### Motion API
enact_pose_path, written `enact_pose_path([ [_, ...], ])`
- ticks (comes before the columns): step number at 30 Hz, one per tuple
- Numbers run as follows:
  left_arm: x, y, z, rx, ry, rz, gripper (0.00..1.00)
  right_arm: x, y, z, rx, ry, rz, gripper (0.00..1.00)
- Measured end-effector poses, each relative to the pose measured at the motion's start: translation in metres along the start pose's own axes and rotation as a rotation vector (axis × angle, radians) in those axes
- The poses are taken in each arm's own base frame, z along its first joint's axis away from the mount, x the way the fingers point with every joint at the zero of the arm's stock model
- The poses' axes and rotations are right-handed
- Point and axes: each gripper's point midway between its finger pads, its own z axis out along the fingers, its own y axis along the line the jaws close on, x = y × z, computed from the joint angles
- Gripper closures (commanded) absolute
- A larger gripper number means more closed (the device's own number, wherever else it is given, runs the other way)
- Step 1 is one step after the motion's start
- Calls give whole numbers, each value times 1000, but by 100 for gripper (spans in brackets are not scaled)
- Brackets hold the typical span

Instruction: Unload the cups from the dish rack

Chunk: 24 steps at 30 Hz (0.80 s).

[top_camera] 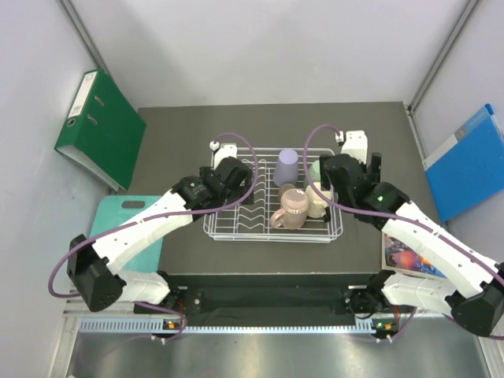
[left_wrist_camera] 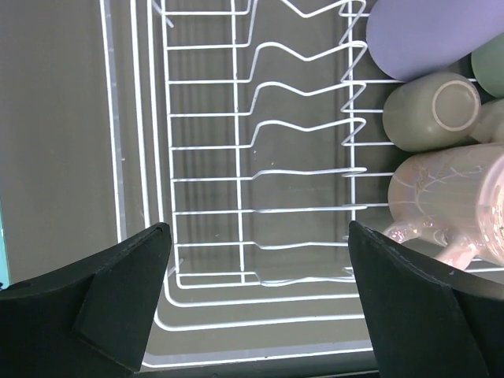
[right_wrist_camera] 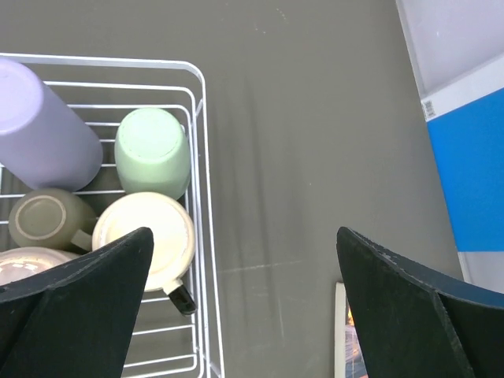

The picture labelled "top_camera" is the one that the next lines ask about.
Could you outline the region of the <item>sage green cup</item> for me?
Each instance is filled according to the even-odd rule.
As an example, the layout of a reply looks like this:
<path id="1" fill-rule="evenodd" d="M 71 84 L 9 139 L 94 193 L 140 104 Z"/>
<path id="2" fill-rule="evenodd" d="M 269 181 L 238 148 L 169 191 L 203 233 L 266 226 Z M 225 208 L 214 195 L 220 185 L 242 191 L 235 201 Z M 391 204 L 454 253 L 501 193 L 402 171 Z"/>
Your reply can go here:
<path id="1" fill-rule="evenodd" d="M 312 179 L 314 183 L 320 183 L 321 181 L 321 168 L 320 168 L 320 161 L 316 160 L 314 161 L 310 167 L 309 167 L 309 177 Z M 308 177 L 305 176 L 305 179 L 303 181 L 304 188 L 307 188 L 309 186 L 309 180 Z"/>

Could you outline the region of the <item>cream mug black handle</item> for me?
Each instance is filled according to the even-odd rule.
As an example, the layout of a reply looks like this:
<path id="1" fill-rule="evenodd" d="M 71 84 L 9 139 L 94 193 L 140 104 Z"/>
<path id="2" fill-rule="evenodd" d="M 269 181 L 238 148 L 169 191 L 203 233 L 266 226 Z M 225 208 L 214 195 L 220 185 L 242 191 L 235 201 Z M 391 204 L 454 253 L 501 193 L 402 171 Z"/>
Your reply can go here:
<path id="1" fill-rule="evenodd" d="M 308 216 L 313 219 L 326 219 L 328 203 L 310 185 L 306 187 L 306 194 L 309 199 Z"/>

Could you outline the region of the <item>lilac plastic cup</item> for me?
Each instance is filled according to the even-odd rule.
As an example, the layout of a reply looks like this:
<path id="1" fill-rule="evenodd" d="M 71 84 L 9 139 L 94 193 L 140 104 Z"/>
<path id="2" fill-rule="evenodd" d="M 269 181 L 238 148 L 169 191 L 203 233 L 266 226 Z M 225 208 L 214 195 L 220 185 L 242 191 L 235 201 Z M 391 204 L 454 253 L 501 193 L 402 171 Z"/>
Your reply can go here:
<path id="1" fill-rule="evenodd" d="M 294 149 L 283 149 L 279 153 L 273 173 L 273 182 L 277 187 L 284 184 L 296 184 L 298 181 L 298 153 Z"/>

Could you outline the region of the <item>small taupe ceramic mug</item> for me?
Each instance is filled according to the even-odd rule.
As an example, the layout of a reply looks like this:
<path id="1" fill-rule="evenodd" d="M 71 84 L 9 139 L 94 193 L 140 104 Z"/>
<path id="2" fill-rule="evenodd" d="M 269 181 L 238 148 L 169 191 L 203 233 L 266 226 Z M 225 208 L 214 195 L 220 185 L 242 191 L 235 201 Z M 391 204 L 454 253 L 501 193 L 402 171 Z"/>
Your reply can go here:
<path id="1" fill-rule="evenodd" d="M 279 188 L 279 198 L 282 198 L 283 194 L 290 189 L 295 189 L 296 186 L 292 183 L 286 183 Z"/>

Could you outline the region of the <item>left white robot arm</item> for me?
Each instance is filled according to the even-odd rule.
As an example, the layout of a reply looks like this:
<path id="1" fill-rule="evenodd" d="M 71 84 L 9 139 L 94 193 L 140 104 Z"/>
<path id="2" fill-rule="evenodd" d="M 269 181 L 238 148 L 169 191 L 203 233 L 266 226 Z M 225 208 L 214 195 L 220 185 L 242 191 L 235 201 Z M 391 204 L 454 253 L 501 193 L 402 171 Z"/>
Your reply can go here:
<path id="1" fill-rule="evenodd" d="M 235 157 L 225 157 L 215 168 L 201 167 L 186 176 L 152 206 L 122 224 L 117 232 L 84 244 L 68 259 L 67 274 L 91 312 L 116 302 L 146 302 L 161 312 L 178 305 L 178 293 L 158 271 L 128 271 L 125 266 L 142 251 L 178 228 L 243 197 L 252 184 L 252 170 Z"/>

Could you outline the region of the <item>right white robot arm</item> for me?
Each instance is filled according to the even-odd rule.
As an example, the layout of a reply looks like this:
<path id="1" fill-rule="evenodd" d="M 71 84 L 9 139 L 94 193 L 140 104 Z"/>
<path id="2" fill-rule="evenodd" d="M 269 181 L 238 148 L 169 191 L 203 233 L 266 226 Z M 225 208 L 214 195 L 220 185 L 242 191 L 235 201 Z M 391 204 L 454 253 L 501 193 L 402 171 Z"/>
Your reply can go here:
<path id="1" fill-rule="evenodd" d="M 335 190 L 337 208 L 405 244 L 443 277 L 383 269 L 371 277 L 361 298 L 376 312 L 417 307 L 490 337 L 503 315 L 503 266 L 454 238 L 395 185 L 381 181 L 380 164 L 380 154 L 370 165 L 349 154 L 321 156 L 321 186 Z"/>

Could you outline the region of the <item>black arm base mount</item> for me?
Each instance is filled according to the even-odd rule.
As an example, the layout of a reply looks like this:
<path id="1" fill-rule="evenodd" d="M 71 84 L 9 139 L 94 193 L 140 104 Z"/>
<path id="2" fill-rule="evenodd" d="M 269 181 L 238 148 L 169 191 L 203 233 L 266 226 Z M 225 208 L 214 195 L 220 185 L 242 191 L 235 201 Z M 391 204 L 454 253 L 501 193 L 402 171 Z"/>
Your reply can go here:
<path id="1" fill-rule="evenodd" d="M 372 288 L 373 274 L 177 274 L 161 275 L 169 293 L 163 309 L 186 316 L 236 309 L 327 309 L 334 314 L 379 313 L 390 306 Z"/>

